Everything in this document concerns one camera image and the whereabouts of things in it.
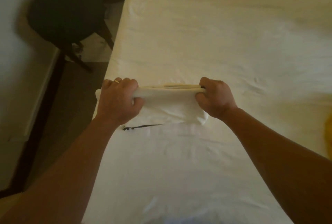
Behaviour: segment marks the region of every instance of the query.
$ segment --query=person's left arm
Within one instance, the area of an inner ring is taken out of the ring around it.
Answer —
[[[136,80],[105,80],[96,117],[70,148],[0,220],[14,223],[81,223],[99,165],[114,130],[138,115],[144,101],[135,98]]]

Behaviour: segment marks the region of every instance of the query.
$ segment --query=white folded garment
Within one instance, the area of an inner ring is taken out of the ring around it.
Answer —
[[[204,124],[208,114],[203,111],[195,99],[195,94],[205,92],[199,85],[168,83],[162,86],[140,87],[134,97],[145,100],[139,115],[130,120],[126,127],[167,123]],[[99,100],[101,90],[96,91]]]

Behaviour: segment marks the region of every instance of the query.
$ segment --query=stool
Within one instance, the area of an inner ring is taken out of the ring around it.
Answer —
[[[53,43],[71,60],[92,72],[75,55],[72,44],[82,47],[80,41],[95,32],[113,49],[112,35],[104,21],[105,10],[102,0],[33,0],[27,20],[43,39]]]

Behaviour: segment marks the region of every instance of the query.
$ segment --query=person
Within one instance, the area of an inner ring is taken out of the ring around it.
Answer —
[[[279,135],[240,109],[229,86],[203,77],[196,100],[242,143],[270,191],[295,224],[332,223],[332,162]],[[115,129],[137,116],[136,80],[105,80],[96,117],[57,162],[0,220],[13,223],[80,223],[99,164]]]

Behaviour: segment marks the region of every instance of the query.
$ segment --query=bed sheet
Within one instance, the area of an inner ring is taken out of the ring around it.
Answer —
[[[228,83],[239,107],[326,156],[330,0],[126,0],[105,78]],[[234,134],[209,118],[116,131],[84,223],[290,223]]]

